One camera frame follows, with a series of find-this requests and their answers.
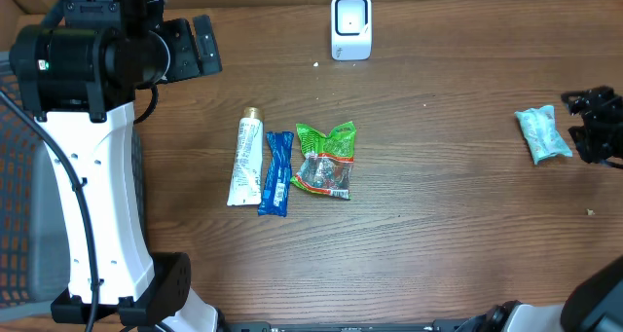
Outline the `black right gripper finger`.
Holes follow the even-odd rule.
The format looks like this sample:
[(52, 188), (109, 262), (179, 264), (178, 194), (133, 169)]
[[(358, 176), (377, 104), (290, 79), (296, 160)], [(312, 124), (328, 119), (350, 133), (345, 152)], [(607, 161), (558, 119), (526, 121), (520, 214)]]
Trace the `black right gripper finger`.
[(613, 98), (613, 88), (601, 86), (585, 91), (563, 92), (561, 101), (570, 115), (597, 109)]
[(591, 160), (590, 143), (586, 137), (586, 129), (584, 127), (571, 127), (568, 133), (573, 140), (575, 148), (581, 160)]

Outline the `light blue tissue pack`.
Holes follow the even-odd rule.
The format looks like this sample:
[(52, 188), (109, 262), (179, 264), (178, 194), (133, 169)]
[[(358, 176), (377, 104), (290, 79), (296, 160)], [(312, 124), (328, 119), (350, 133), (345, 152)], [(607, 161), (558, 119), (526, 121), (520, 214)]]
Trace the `light blue tissue pack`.
[(572, 156), (571, 150), (556, 129), (553, 105), (516, 111), (514, 115), (528, 143), (535, 165), (554, 157)]

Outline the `white tube with gold cap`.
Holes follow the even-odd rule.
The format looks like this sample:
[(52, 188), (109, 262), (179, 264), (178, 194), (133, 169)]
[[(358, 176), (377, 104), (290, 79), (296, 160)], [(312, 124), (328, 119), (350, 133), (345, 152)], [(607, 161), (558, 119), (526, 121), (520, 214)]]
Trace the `white tube with gold cap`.
[(238, 123), (238, 140), (227, 206), (257, 205), (262, 199), (264, 125), (262, 110), (246, 107)]

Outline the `blue snack wrapper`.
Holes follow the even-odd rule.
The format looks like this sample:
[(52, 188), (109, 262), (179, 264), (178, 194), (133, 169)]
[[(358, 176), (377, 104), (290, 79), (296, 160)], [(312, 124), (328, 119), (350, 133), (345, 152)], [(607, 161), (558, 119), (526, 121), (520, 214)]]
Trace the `blue snack wrapper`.
[(287, 216), (289, 185), (292, 177), (292, 144), (294, 134), (291, 131), (267, 133), (267, 141), (272, 152), (262, 200), (258, 214)]

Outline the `green snack bag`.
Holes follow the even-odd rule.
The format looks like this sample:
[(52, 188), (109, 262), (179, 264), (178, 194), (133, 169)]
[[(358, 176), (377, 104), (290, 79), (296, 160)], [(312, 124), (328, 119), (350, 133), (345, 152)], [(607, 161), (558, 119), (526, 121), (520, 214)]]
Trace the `green snack bag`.
[(296, 128), (305, 160), (290, 182), (313, 194), (349, 200), (356, 138), (353, 122), (338, 125), (328, 134), (306, 124)]

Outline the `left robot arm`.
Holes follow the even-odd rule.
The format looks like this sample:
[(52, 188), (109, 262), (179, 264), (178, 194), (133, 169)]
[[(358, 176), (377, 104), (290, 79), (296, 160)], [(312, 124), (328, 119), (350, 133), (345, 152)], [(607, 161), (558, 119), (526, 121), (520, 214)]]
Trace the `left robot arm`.
[(191, 286), (182, 252), (150, 253), (132, 163), (135, 95), (221, 70), (209, 26), (165, 20), (165, 0), (58, 0), (9, 52), (13, 109), (46, 143), (69, 244), (54, 321), (92, 329), (219, 332), (223, 315)]

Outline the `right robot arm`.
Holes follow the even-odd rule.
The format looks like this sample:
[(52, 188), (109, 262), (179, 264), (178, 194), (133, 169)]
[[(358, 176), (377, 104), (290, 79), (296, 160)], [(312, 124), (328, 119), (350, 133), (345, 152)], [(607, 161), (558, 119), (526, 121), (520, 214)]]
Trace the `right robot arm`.
[[(568, 129), (587, 164), (620, 169), (622, 96), (608, 86), (564, 92), (561, 101), (583, 124)], [(582, 282), (562, 305), (535, 307), (508, 301), (473, 316), (457, 331), (620, 331), (622, 329), (622, 259), (617, 258)]]

